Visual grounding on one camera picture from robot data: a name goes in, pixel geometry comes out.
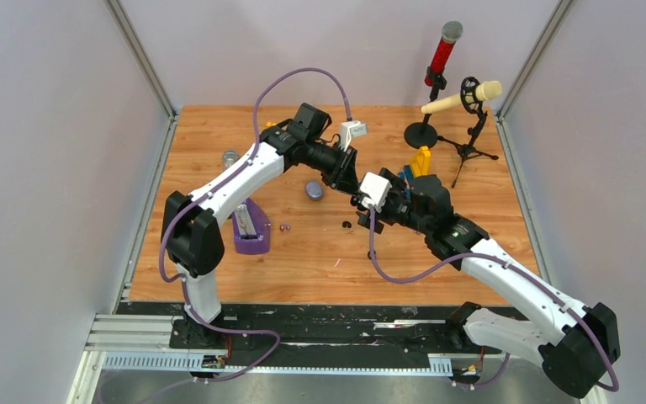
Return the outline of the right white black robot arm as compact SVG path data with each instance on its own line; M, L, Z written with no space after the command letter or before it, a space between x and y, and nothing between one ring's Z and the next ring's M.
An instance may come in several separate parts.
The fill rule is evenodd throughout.
M405 183L387 169L366 173L352 202L371 239L384 225L419 232L440 260L436 268L452 265L488 285L523 316L515 320L466 303L446 330L452 348L464 352L478 345L524 359L576 398L595 387L618 391L613 365L620 346L612 309L602 303L590 307L521 265L487 231L455 212L437 176Z

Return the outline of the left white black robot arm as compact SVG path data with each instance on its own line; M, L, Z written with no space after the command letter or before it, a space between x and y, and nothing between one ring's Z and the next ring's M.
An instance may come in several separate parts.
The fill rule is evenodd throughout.
M359 190L352 140L367 134L360 120L341 123L333 144L320 137L331 124L328 113L301 104L292 119L268 126L252 147L212 182L190 194L172 193L166 201L161 258L169 258L181 280L187 316L195 320L192 337L205 348L217 346L224 325L215 269L225 254L220 228L264 184L303 164L322 182L344 194Z

